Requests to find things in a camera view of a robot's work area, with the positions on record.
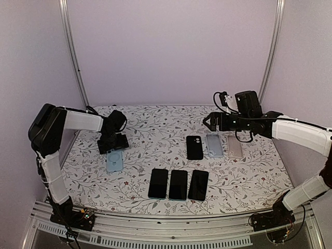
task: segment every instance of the metal rail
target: metal rail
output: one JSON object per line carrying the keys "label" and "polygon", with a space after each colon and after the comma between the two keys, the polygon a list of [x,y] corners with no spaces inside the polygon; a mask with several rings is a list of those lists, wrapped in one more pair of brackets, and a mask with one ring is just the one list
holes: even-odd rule
{"label": "metal rail", "polygon": [[76,81],[78,84],[78,90],[81,95],[82,101],[84,103],[84,106],[90,105],[88,96],[83,84],[83,79],[81,75],[81,71],[79,69],[78,65],[78,60],[77,60],[77,55],[75,51],[75,46],[74,46],[74,40],[73,40],[73,34],[72,34],[72,29],[70,25],[70,20],[69,20],[69,13],[68,13],[68,7],[67,7],[67,0],[59,0],[60,3],[60,12],[61,12],[61,18],[62,18],[62,24],[64,28],[64,33],[66,35],[66,40],[70,52],[70,56],[72,59],[72,64],[75,72],[75,77]]}
{"label": "metal rail", "polygon": [[[322,249],[317,223],[311,205],[306,205],[306,220],[310,226],[310,238],[314,248]],[[23,248],[30,249],[36,230],[65,237],[65,228],[49,221],[52,207],[36,201],[30,216],[30,229]],[[296,223],[303,219],[302,208],[294,211]],[[77,230],[78,241],[110,248],[237,248],[252,245],[251,236],[265,233],[254,232],[248,225],[251,214],[221,215],[206,218],[186,216],[158,216],[96,211],[91,232]]]}
{"label": "metal rail", "polygon": [[279,34],[280,34],[280,30],[281,30],[282,18],[283,18],[283,13],[284,13],[284,5],[285,5],[285,0],[278,0],[278,3],[276,5],[274,28],[273,28],[270,52],[269,52],[269,56],[268,56],[268,61],[265,66],[263,80],[261,82],[259,93],[258,93],[258,100],[260,103],[263,102],[264,95],[266,93],[266,89],[268,86],[269,78],[271,75],[274,55],[275,55],[276,46],[278,43]]}

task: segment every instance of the floral tablecloth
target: floral tablecloth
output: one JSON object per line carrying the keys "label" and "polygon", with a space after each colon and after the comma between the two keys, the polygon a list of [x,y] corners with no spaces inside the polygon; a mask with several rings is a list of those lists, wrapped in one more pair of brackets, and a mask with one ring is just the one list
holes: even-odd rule
{"label": "floral tablecloth", "polygon": [[[255,136],[243,143],[243,158],[231,159],[227,135],[219,132],[224,157],[209,158],[205,136],[211,131],[202,124],[212,106],[104,106],[96,110],[108,116],[123,112],[128,124],[122,132],[130,147],[123,151],[123,171],[108,173],[106,156],[100,155],[96,132],[80,131],[62,168],[66,187],[74,204],[114,212],[205,215],[238,213],[272,206],[281,192],[292,188],[288,173],[270,139]],[[203,160],[186,159],[186,136],[202,137]],[[248,134],[240,136],[248,139]],[[204,202],[149,199],[153,168],[188,171],[188,187],[193,170],[209,172]]]}

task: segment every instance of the cable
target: cable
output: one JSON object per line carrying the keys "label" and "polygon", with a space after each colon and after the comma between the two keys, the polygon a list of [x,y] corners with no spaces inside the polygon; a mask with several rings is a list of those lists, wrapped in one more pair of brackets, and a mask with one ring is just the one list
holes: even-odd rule
{"label": "cable", "polygon": [[[58,213],[58,216],[62,219],[64,225],[65,225],[65,228],[67,229],[67,233],[66,233],[66,237],[67,237],[67,245],[71,248],[71,249],[75,249],[70,243],[69,243],[69,236],[68,236],[68,233],[70,232],[70,234],[74,234],[74,231],[72,230],[72,228],[70,227],[70,225],[68,225],[68,223],[65,221],[65,219],[62,217],[61,213],[60,213],[60,210],[58,208],[58,206],[56,205],[56,203],[53,201],[53,199],[51,198],[51,191],[49,190],[49,188],[47,188],[47,191],[48,191],[48,199],[49,199],[49,202],[51,203],[52,207],[55,208],[56,212]],[[73,236],[74,240],[75,240],[75,243],[77,245],[77,249],[81,249],[77,239],[75,236]]]}
{"label": "cable", "polygon": [[304,205],[301,205],[301,206],[302,206],[302,208],[303,208],[303,220],[302,220],[301,226],[300,226],[299,230],[297,230],[297,232],[293,235],[293,237],[291,237],[291,238],[289,238],[289,239],[286,239],[285,242],[286,242],[286,241],[289,241],[289,240],[292,240],[296,235],[298,235],[298,234],[300,233],[302,227],[303,227],[304,224],[305,224],[305,221],[306,221],[306,208],[305,208]]}
{"label": "cable", "polygon": [[241,143],[251,143],[251,142],[254,140],[254,138],[253,138],[253,133],[252,133],[252,132],[250,132],[250,140],[248,140],[248,141],[242,141],[242,140],[240,140],[240,139],[238,138],[238,132],[237,132],[237,131],[235,131],[235,137],[236,137],[237,140],[238,140],[239,142],[241,142]]}
{"label": "cable", "polygon": [[[289,240],[292,240],[293,238],[295,238],[295,237],[301,232],[302,227],[304,226],[305,221],[306,221],[306,208],[305,208],[304,205],[301,205],[301,206],[302,206],[302,208],[303,208],[303,220],[302,220],[302,223],[301,223],[301,226],[300,226],[299,230],[297,230],[297,232],[296,232],[291,238],[288,238],[288,235],[290,234],[291,229],[294,228],[294,223],[293,223],[291,220],[289,220],[289,222],[290,222],[290,228],[287,230],[287,233],[286,233],[286,239],[283,240],[283,241],[280,242],[280,243],[275,243],[275,242],[272,242],[272,241],[267,237],[267,234],[266,234],[266,237],[268,238],[268,240],[269,240],[270,242],[272,242],[273,244],[276,244],[276,245],[278,245],[278,244],[283,244],[283,243],[285,243],[285,242],[287,242],[287,241],[289,241]],[[254,214],[252,214],[252,215],[249,217],[249,219],[248,219],[248,224],[249,224],[251,227],[254,227],[254,225],[250,222],[250,221],[251,221],[251,218],[252,218],[253,215],[257,215],[257,214],[259,214],[259,213],[254,213]],[[259,215],[261,215],[262,217],[265,217],[265,218],[273,218],[273,217],[265,216],[265,215],[263,215],[263,214],[259,214]]]}
{"label": "cable", "polygon": [[100,116],[100,115],[98,114],[98,112],[97,112],[92,106],[87,105],[86,108],[87,108],[87,110],[90,111],[91,113]]}
{"label": "cable", "polygon": [[[215,92],[213,94],[213,102],[215,104],[215,106],[221,110],[223,113],[227,114],[227,115],[230,115],[228,112],[226,112],[225,110],[221,109],[219,107],[219,105],[217,104],[216,100],[215,100],[215,96],[217,94],[220,94],[220,92]],[[297,122],[297,123],[303,123],[304,125],[308,125],[308,126],[313,126],[313,127],[316,127],[318,129],[321,129],[321,130],[324,130],[324,131],[328,131],[328,129],[326,127],[322,127],[322,126],[319,126],[317,124],[314,124],[314,123],[309,123],[309,122],[305,122],[305,121],[301,121],[301,120],[295,120],[295,119],[291,119],[291,118],[243,118],[243,117],[238,117],[239,119],[243,119],[243,120],[285,120],[285,121],[291,121],[291,122]]]}
{"label": "cable", "polygon": [[226,102],[226,106],[228,109],[230,109],[232,112],[239,114],[239,112],[237,110],[233,110],[232,108],[229,107],[228,103]]}

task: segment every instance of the white wall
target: white wall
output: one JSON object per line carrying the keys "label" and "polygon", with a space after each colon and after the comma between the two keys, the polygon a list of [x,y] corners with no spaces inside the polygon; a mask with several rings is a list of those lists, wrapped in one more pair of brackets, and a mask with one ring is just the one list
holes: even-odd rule
{"label": "white wall", "polygon": [[2,0],[0,48],[0,248],[18,249],[33,204],[45,194],[27,131],[44,103],[82,103],[58,0]]}
{"label": "white wall", "polygon": [[[332,127],[332,2],[286,1],[281,36],[263,107]],[[326,158],[276,141],[299,185],[320,171]],[[326,248],[332,248],[332,193],[312,203]]]}
{"label": "white wall", "polygon": [[91,104],[212,104],[215,91],[258,91],[276,2],[68,1]]}

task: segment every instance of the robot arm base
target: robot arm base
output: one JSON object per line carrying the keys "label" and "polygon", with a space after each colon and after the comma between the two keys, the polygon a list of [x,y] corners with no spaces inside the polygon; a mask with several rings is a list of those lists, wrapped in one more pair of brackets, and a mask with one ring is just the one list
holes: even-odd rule
{"label": "robot arm base", "polygon": [[49,201],[53,207],[53,214],[50,221],[63,226],[70,226],[85,231],[92,231],[95,215],[91,210],[83,209],[82,211],[73,210],[72,198],[62,203],[54,203],[50,198]]}
{"label": "robot arm base", "polygon": [[262,231],[274,227],[284,226],[290,222],[295,222],[295,217],[292,211],[289,211],[282,200],[288,192],[284,193],[273,204],[273,211],[266,213],[253,214],[250,217],[250,225],[254,228],[254,231]]}

